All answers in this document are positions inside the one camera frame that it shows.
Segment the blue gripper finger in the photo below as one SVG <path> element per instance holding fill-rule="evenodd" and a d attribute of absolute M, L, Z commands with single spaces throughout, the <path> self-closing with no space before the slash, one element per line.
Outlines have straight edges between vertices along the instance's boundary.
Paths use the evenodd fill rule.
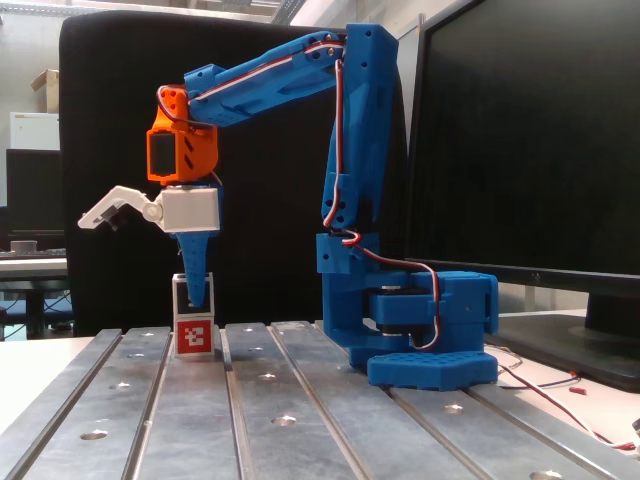
<path fill-rule="evenodd" d="M 207 299 L 207 246 L 210 232 L 179 232 L 176 234 L 184 264 L 190 302 L 203 307 Z"/>

